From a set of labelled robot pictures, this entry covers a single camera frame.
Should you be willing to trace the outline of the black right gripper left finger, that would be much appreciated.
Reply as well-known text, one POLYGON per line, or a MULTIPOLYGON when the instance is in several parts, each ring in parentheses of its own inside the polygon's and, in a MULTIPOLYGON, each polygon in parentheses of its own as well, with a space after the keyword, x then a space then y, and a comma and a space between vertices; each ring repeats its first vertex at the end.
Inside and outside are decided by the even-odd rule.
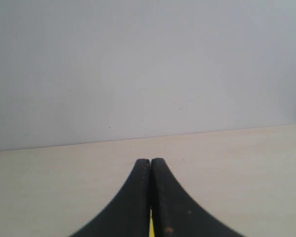
POLYGON ((136 160, 110 203, 74 237, 148 237, 150 224, 150 161, 136 160))

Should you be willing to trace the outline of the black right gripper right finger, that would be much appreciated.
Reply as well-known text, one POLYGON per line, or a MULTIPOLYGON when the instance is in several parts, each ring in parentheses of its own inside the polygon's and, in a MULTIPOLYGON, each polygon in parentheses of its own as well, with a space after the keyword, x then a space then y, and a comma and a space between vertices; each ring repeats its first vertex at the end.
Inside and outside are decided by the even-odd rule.
POLYGON ((202 208, 180 185, 166 161, 151 161, 151 209, 156 237, 240 237, 202 208))

